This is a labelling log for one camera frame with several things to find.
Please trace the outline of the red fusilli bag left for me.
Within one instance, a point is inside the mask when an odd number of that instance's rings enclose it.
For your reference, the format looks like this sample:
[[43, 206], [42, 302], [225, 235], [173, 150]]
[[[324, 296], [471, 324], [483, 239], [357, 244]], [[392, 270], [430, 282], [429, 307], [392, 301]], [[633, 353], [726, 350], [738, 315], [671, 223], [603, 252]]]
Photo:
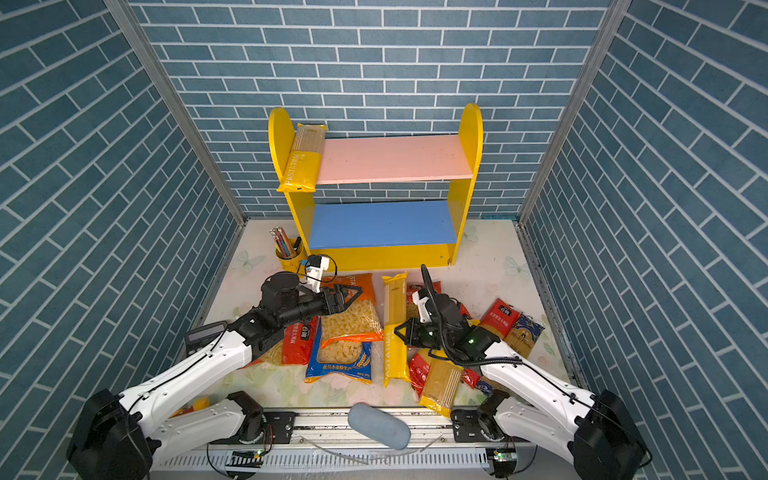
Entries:
[[296, 323], [286, 328], [284, 339], [278, 342], [267, 353], [248, 364], [248, 367], [258, 364], [307, 365], [309, 363], [319, 318], [315, 317], [308, 323]]

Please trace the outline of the orange macaroni bag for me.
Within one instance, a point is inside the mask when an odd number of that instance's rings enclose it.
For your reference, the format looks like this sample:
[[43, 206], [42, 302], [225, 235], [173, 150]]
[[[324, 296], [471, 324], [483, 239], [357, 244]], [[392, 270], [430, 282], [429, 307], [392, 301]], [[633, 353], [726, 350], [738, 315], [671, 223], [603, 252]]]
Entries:
[[360, 273], [337, 277], [331, 285], [337, 284], [362, 287], [363, 293], [345, 312], [321, 318], [325, 328], [322, 346], [327, 347], [337, 341], [381, 341], [384, 334], [377, 313], [373, 274]]

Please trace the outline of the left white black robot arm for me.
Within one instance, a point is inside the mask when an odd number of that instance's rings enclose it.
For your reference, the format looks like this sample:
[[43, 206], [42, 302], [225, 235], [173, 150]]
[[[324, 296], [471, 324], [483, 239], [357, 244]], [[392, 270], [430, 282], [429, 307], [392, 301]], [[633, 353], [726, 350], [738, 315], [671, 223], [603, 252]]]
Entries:
[[83, 479], [143, 479], [153, 466], [213, 441], [268, 446], [273, 431], [263, 408], [243, 391], [199, 411], [179, 411], [270, 350], [288, 326], [342, 313], [362, 292], [359, 286], [308, 287], [293, 272], [271, 275], [259, 304], [196, 353], [121, 393], [93, 394], [75, 425], [68, 462]]

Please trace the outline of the red fusilli bag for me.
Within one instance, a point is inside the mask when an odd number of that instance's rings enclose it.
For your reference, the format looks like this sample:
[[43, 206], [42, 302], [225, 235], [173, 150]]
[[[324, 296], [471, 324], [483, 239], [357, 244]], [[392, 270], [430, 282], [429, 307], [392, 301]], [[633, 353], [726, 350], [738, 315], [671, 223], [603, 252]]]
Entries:
[[[414, 292], [416, 292], [416, 291], [418, 291], [418, 290], [420, 290], [422, 288], [425, 288], [425, 287], [423, 285], [421, 285], [421, 284], [415, 284], [415, 283], [409, 283], [407, 285], [407, 287], [406, 287], [406, 318], [407, 319], [411, 319], [409, 317], [409, 312], [408, 312], [409, 308], [412, 306], [412, 304], [411, 304], [411, 296], [412, 296], [412, 294]], [[428, 302], [427, 306], [428, 306], [429, 312], [431, 314], [431, 320], [432, 320], [432, 316], [434, 315], [434, 311], [435, 311], [435, 306], [434, 306], [434, 302], [432, 301], [431, 298], [430, 298], [430, 301]]]
[[308, 323], [296, 323], [286, 328], [284, 339], [278, 342], [267, 353], [248, 364], [248, 367], [258, 364], [307, 365], [309, 363], [319, 318], [315, 317]]

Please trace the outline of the yellow pencil cup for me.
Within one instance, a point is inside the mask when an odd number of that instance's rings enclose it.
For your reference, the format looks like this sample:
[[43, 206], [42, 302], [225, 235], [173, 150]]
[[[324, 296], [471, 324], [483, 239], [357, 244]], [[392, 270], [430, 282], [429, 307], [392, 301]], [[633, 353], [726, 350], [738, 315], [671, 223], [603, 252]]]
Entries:
[[285, 256], [283, 251], [278, 246], [275, 247], [275, 255], [281, 265], [282, 270], [296, 273], [299, 271], [301, 262], [308, 258], [308, 253], [301, 238], [297, 237], [292, 239], [292, 242], [296, 247], [296, 253], [294, 256]]

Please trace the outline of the blue macaroni bag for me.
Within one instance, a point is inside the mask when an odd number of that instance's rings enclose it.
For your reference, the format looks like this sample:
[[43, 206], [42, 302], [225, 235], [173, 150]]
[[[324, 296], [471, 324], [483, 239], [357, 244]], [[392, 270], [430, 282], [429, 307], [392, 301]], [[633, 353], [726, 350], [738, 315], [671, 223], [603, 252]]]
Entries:
[[324, 324], [318, 322], [305, 382], [339, 374], [364, 384], [372, 383], [372, 347], [370, 342], [337, 341], [323, 347]]

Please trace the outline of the black calculator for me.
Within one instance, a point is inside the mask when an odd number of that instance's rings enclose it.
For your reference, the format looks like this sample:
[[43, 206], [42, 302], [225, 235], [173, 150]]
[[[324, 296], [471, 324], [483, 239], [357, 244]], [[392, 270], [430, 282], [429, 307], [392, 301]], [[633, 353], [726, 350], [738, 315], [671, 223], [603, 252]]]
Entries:
[[226, 321], [218, 321], [189, 330], [184, 336], [184, 353], [190, 357], [217, 340], [227, 329]]

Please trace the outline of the yellow plush toy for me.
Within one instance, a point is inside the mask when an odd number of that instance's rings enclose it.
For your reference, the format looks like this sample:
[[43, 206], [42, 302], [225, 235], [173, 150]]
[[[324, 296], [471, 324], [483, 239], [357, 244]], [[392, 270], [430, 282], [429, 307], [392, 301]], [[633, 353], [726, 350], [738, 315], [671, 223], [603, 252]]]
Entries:
[[209, 408], [211, 406], [210, 398], [207, 396], [198, 397], [188, 405], [185, 405], [184, 407], [177, 410], [174, 414], [171, 415], [171, 417], [177, 417], [197, 411], [202, 411], [206, 408]]

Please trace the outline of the aluminium rail base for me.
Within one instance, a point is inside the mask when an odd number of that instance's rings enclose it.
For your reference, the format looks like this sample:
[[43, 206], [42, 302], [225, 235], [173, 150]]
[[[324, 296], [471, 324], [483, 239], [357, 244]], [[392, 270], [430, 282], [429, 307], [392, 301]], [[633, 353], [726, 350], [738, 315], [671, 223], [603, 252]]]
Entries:
[[[550, 406], [562, 414], [557, 421], [542, 410], [510, 397], [494, 394], [474, 410], [456, 410], [452, 414], [454, 439], [458, 443], [478, 445], [482, 442], [511, 444], [522, 438], [571, 462], [583, 479], [630, 479], [637, 461], [630, 459], [631, 450], [623, 445], [626, 435], [620, 433], [618, 417], [609, 409], [586, 408], [566, 399], [551, 399]], [[420, 449], [411, 444], [411, 430], [404, 418], [365, 404], [349, 409], [342, 424], [349, 431], [365, 437], [370, 443], [389, 448], [388, 453], [373, 452], [368, 456], [349, 448], [317, 444], [320, 432], [309, 436], [296, 433], [305, 444], [315, 446], [312, 453], [299, 450], [277, 451], [274, 440], [293, 437], [296, 416], [281, 412], [256, 413], [260, 431], [252, 444], [230, 444], [212, 451], [209, 443], [237, 436], [247, 418], [242, 407], [233, 400], [222, 401], [210, 408], [172, 418], [162, 423], [149, 437], [128, 441], [116, 451], [107, 471], [113, 476], [126, 475], [142, 479], [154, 469], [195, 449], [202, 449], [202, 461], [221, 475], [248, 479], [257, 471], [297, 471], [322, 466], [330, 470], [395, 466]]]

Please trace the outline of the red fusilli bag centre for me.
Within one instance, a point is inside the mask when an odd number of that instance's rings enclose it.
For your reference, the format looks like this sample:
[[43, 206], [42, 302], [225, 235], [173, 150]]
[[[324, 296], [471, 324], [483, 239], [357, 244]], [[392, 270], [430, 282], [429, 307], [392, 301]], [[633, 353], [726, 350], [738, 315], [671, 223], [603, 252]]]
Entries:
[[[412, 306], [412, 304], [411, 304], [411, 296], [412, 296], [412, 294], [414, 292], [416, 292], [416, 291], [418, 291], [418, 290], [420, 290], [422, 288], [425, 288], [425, 287], [423, 285], [421, 285], [421, 284], [415, 284], [415, 283], [409, 283], [407, 285], [407, 287], [406, 287], [406, 318], [407, 319], [411, 319], [409, 317], [409, 312], [408, 312], [409, 308]], [[427, 306], [428, 306], [429, 312], [431, 314], [431, 320], [432, 320], [432, 316], [434, 315], [434, 311], [435, 311], [435, 306], [434, 306], [434, 302], [432, 301], [431, 298], [430, 298], [430, 301], [428, 302]]]

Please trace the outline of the coloured pencils bunch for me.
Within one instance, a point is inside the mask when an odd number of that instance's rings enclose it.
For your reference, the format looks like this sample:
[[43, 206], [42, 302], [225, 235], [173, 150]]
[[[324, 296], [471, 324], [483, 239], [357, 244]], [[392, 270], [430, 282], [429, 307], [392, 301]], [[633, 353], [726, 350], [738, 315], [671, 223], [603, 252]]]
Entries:
[[296, 253], [296, 247], [293, 245], [292, 239], [287, 235], [282, 227], [275, 227], [270, 230], [270, 234], [283, 254], [287, 257], [292, 257]]

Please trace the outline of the yellow spaghetti bag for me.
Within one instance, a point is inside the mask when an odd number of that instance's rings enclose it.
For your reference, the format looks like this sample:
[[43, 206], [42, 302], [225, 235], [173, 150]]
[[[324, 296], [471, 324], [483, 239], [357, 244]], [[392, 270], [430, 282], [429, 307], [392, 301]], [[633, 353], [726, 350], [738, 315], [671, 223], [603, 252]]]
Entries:
[[278, 192], [316, 191], [327, 127], [299, 124]]
[[407, 273], [383, 276], [384, 284], [384, 379], [388, 387], [395, 379], [410, 382], [408, 347], [396, 335], [396, 329], [407, 321], [406, 287]]
[[430, 358], [419, 404], [449, 418], [464, 369], [449, 360]]

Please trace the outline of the yellow pink blue shelf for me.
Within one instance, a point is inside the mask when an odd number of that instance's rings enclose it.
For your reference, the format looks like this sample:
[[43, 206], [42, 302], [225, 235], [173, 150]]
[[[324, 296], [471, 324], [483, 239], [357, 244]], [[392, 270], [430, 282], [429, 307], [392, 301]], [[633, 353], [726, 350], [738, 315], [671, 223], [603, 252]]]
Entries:
[[[295, 133], [284, 108], [268, 119], [268, 142], [281, 184]], [[308, 254], [328, 255], [342, 271], [449, 267], [455, 264], [481, 165], [481, 109], [468, 104], [454, 135], [325, 139], [316, 191], [281, 193]], [[441, 199], [323, 204], [328, 185], [445, 181]]]

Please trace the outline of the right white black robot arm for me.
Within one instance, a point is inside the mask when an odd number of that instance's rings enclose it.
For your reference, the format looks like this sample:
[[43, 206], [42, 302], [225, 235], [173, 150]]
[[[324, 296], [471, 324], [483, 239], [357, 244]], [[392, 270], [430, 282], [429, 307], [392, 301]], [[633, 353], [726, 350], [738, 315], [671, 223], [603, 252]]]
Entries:
[[476, 410], [484, 436], [520, 437], [571, 463], [582, 479], [632, 479], [653, 454], [623, 401], [613, 392], [577, 387], [533, 364], [520, 350], [543, 332], [540, 324], [502, 300], [471, 324], [460, 302], [436, 291], [428, 268], [412, 297], [416, 319], [394, 333], [431, 357], [430, 372], [454, 386], [467, 370], [491, 393]]

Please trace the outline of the red spaghetti bag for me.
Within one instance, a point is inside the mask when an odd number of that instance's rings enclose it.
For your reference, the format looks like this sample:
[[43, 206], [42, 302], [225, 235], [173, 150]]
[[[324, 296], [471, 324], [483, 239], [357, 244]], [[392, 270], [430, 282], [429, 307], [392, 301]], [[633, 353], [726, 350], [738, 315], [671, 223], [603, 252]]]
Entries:
[[497, 298], [482, 316], [479, 327], [503, 340], [516, 324], [521, 312]]
[[431, 369], [429, 351], [419, 351], [408, 363], [411, 386], [418, 396], [422, 395]]

